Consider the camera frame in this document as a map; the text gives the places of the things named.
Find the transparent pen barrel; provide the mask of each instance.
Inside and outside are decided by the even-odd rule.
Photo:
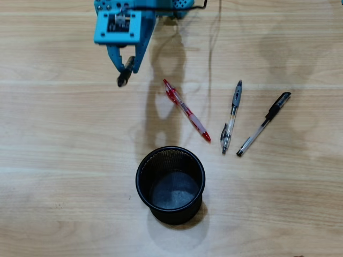
[[[269,123],[269,120],[265,121],[258,129],[257,131],[251,136],[249,137],[246,142],[242,145],[241,149],[237,152],[238,156],[241,156],[242,154],[244,154],[248,148],[251,146],[251,144],[255,141],[255,139],[258,137],[258,135],[260,135],[260,133],[262,132],[262,130],[266,127],[266,125]]]
[[[220,140],[220,144],[223,148],[223,153],[226,152],[231,142],[231,135],[232,135],[232,131],[235,124],[235,118],[236,118],[236,111],[237,111],[237,107],[233,106],[231,110],[230,120],[228,121],[228,123],[225,124],[226,127],[222,133],[222,139]]]

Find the pen holder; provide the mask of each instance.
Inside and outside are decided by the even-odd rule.
[[[202,205],[205,171],[190,151],[167,146],[149,153],[140,163],[136,188],[152,214],[167,224],[182,224]]]

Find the red pen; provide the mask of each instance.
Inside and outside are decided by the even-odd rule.
[[[167,80],[163,79],[163,82],[166,85],[166,93],[168,97],[184,111],[184,113],[187,115],[187,117],[193,123],[193,125],[197,128],[197,130],[200,132],[203,138],[205,138],[208,142],[211,142],[211,138],[209,134],[206,132],[206,129],[201,124],[197,116],[195,116],[193,112],[191,112],[191,110],[188,108],[188,106],[182,101],[182,98],[177,93],[176,89],[172,87]]]

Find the robotic arm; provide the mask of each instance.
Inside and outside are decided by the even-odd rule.
[[[106,45],[108,55],[125,83],[132,72],[137,73],[154,31],[156,16],[183,18],[187,11],[206,8],[193,6],[194,0],[95,0],[96,22],[94,42]],[[135,46],[136,56],[131,56],[124,66],[120,49]]]

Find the black wire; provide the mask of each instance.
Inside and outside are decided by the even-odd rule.
[[[207,6],[207,0],[204,0],[204,5],[196,5],[189,8],[158,8],[158,7],[148,7],[148,6],[136,6],[124,8],[125,10],[134,10],[134,11],[156,11],[156,12],[178,12],[178,11],[191,11],[194,9],[205,9]]]

